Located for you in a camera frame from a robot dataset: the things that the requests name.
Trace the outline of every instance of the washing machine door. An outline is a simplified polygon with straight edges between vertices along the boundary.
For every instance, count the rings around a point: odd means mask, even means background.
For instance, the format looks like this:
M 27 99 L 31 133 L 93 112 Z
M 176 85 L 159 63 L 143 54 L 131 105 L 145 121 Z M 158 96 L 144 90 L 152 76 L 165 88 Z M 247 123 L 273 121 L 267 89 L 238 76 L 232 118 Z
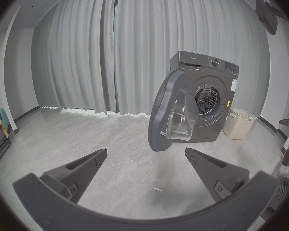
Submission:
M 189 141 L 199 117 L 189 77 L 182 69 L 163 81 L 151 111 L 148 140 L 152 150 L 164 151 L 174 140 Z

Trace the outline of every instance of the laundry basket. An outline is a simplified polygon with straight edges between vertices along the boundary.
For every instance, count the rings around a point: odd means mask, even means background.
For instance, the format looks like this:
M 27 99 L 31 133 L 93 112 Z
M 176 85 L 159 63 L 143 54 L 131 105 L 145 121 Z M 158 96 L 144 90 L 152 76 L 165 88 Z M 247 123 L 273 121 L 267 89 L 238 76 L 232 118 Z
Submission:
M 230 109 L 223 131 L 231 140 L 242 140 L 247 135 L 255 117 L 246 110 Z

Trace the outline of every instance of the washing machine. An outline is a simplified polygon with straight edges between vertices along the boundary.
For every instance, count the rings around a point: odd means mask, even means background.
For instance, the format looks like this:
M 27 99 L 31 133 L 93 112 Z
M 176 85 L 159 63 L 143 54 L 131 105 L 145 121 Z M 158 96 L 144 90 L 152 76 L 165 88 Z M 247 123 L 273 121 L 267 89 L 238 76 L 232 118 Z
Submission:
M 154 151 L 173 142 L 216 141 L 235 94 L 239 67 L 186 51 L 170 59 L 152 108 L 148 139 Z

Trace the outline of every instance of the floor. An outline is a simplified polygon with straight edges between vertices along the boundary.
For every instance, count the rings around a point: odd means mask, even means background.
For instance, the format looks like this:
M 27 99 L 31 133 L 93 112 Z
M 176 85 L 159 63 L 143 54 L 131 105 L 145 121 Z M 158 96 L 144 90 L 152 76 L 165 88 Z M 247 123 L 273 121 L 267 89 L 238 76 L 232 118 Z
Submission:
M 221 132 L 215 142 L 174 143 L 164 152 L 150 149 L 148 123 L 143 114 L 40 108 L 17 122 L 19 133 L 11 136 L 12 145 L 0 161 L 0 192 L 31 230 L 41 230 L 12 182 L 106 147 L 108 157 L 78 204 L 117 217 L 168 218 L 214 204 L 184 155 L 186 146 L 247 168 L 250 177 L 259 170 L 271 173 L 281 158 L 284 140 L 259 120 L 244 140 L 230 140 Z M 257 220 L 250 230 L 263 222 Z

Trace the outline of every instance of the white curtain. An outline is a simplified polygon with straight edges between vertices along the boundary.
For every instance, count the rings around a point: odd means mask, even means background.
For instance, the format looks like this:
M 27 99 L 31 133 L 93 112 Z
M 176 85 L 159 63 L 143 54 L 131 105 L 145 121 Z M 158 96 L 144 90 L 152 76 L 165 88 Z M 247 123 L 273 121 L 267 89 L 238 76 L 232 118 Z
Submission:
M 238 64 L 232 107 L 260 115 L 269 47 L 264 27 L 243 0 L 118 0 L 115 66 L 121 114 L 151 113 L 178 50 Z
M 114 0 L 61 0 L 35 28 L 32 77 L 40 106 L 116 111 Z

